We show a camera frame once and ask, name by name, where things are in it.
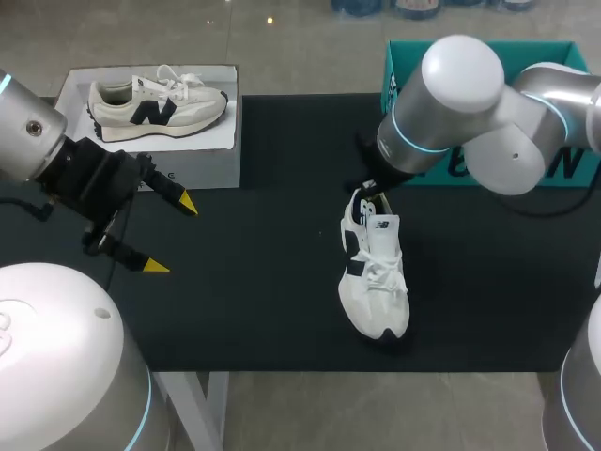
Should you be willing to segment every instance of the shoelace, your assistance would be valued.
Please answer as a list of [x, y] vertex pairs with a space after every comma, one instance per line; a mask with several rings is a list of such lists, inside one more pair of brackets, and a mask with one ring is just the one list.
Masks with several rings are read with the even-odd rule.
[[365, 258], [365, 273], [367, 286], [370, 288], [384, 289], [386, 291], [397, 291], [401, 289], [407, 292], [405, 277], [398, 269], [401, 255], [392, 259], [384, 259], [372, 256], [369, 252], [361, 250], [359, 255]]
[[[168, 70], [170, 75], [169, 78], [161, 78], [161, 72], [163, 72], [163, 70]], [[182, 73], [181, 75], [177, 75], [174, 70], [171, 69], [171, 66], [167, 64], [161, 64], [157, 69], [157, 80], [159, 83], [165, 85], [165, 89], [167, 90], [160, 94], [159, 97], [161, 99], [175, 97], [176, 99], [183, 99], [186, 101], [188, 99], [188, 85], [205, 85], [199, 78], [200, 75], [200, 73]]]

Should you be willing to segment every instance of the black n logo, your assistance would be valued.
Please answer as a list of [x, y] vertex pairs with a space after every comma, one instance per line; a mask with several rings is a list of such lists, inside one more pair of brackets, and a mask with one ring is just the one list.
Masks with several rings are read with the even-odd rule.
[[553, 162], [548, 167], [547, 177], [551, 178], [555, 176], [560, 167], [560, 163], [563, 163], [563, 177], [565, 179], [571, 179], [574, 176], [574, 173], [576, 173], [576, 170], [578, 169], [578, 165], [580, 164], [580, 160], [582, 160], [583, 155], [583, 148], [579, 148], [576, 150], [574, 158], [572, 158], [571, 148], [560, 148], [560, 151], [557, 152], [557, 155], [555, 155]]
[[169, 119], [176, 111], [176, 105], [167, 99], [167, 103], [159, 111], [159, 103], [157, 101], [141, 101], [138, 109], [135, 110], [130, 122], [135, 125], [141, 125], [148, 118], [148, 122], [153, 125], [167, 125]]

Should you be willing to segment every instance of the white shoe box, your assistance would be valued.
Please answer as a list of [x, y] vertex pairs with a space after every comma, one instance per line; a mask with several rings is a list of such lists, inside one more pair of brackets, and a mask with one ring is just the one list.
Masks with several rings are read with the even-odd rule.
[[147, 152], [157, 170], [187, 189], [238, 188], [242, 109], [237, 66], [171, 66], [177, 75], [200, 74], [206, 86], [220, 89], [229, 102], [224, 117], [203, 132], [185, 138], [150, 135], [120, 143], [104, 143], [94, 133], [94, 122], [87, 113], [87, 98], [93, 82], [119, 84], [133, 75], [156, 78], [157, 66], [123, 66], [73, 69], [56, 99], [54, 108], [68, 121], [67, 136], [74, 141], [87, 137], [106, 150]]

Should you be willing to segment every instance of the teal shoe box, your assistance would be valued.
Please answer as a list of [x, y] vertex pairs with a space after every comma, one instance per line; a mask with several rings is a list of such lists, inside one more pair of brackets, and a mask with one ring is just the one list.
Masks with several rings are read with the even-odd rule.
[[[487, 44], [501, 59], [505, 83], [510, 85], [528, 66], [541, 62], [560, 63], [578, 70], [587, 70], [584, 58], [574, 42], [558, 41], [491, 41]], [[382, 112], [387, 113], [402, 86], [421, 63], [432, 41], [390, 41], [386, 52], [384, 84], [381, 94]], [[582, 148], [562, 148], [558, 151], [540, 186], [588, 187], [593, 179], [599, 157]], [[414, 178], [413, 185], [477, 185], [463, 160], [463, 149], [454, 148], [444, 160], [426, 174]]]

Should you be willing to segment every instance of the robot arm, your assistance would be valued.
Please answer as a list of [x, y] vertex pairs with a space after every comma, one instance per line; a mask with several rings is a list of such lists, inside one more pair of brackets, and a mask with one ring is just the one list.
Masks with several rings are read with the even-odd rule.
[[66, 128], [63, 115], [0, 70], [0, 171], [40, 183], [52, 199], [38, 213], [31, 206], [29, 212], [45, 220], [56, 200], [90, 221], [84, 235], [88, 254], [106, 254], [133, 271], [168, 271], [109, 230], [142, 182], [184, 214], [197, 214], [184, 187], [156, 171], [149, 155], [111, 153], [87, 138], [73, 142]]
[[365, 163], [385, 188], [463, 146], [487, 189], [525, 194], [563, 146], [601, 148], [601, 77], [553, 63], [531, 66], [512, 86], [497, 55], [467, 36], [435, 42], [378, 129]]

